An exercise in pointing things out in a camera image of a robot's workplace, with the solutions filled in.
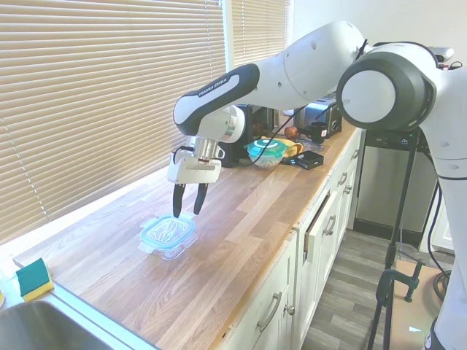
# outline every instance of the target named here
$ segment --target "window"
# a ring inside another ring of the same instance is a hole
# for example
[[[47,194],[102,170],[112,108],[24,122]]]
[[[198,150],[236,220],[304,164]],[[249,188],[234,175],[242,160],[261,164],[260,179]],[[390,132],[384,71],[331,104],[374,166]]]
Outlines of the window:
[[[225,73],[218,0],[0,0],[0,243],[165,166]]]
[[[275,55],[287,47],[290,0],[231,0],[231,68]]]

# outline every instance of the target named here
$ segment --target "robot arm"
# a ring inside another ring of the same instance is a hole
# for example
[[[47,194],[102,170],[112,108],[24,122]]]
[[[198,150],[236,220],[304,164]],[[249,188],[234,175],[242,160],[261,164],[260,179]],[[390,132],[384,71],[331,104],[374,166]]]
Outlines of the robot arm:
[[[200,184],[193,210],[198,214],[207,184],[217,181],[221,162],[216,158],[222,153],[217,143],[235,142],[244,130],[244,114],[235,104],[279,110],[307,105],[335,91],[363,42],[350,23],[329,23],[275,56],[240,66],[182,96],[175,104],[174,121],[196,140],[193,150],[171,154],[167,177],[175,183],[174,216],[180,214],[185,184]]]
[[[207,184],[220,172],[217,142],[235,142],[244,115],[234,104],[292,109],[308,104],[337,85],[344,118],[360,128],[410,130],[420,126],[430,146],[444,193],[456,261],[449,289],[426,349],[464,349],[467,344],[467,71],[441,71],[427,47],[399,42],[367,48],[347,22],[330,23],[292,46],[257,63],[228,72],[178,100],[174,121],[196,136],[192,149],[171,155],[168,178],[175,183],[178,217],[187,183],[199,183],[194,212],[201,210]]]

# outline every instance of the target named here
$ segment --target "butcher block counter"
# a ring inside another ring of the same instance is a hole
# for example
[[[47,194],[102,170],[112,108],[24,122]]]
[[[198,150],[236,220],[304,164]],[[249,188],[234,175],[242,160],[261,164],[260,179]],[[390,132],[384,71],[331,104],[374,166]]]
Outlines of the butcher block counter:
[[[344,122],[311,171],[223,169],[193,218],[197,242],[175,260],[138,250],[140,225],[171,212],[173,184],[161,175],[15,262],[42,257],[55,283],[160,349],[213,349],[354,131]],[[186,187],[183,210],[193,210],[196,191]]]

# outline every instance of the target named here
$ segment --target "gray floor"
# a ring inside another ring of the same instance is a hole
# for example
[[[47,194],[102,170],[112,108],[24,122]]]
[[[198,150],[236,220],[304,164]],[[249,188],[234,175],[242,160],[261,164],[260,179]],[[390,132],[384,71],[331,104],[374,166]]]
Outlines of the gray floor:
[[[346,232],[301,350],[366,349],[377,304],[374,293],[388,243],[382,238]],[[435,266],[428,254],[412,246],[404,244],[402,250]],[[454,262],[452,255],[441,252],[435,252],[435,258],[443,268],[450,269]],[[382,349],[384,319],[383,308],[375,350]]]

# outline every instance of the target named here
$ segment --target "green sponge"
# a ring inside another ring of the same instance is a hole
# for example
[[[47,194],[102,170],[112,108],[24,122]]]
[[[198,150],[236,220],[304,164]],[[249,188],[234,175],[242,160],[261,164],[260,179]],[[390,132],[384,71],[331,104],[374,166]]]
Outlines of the green sponge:
[[[20,283],[20,293],[24,301],[28,302],[53,288],[47,266],[42,258],[16,271]]]

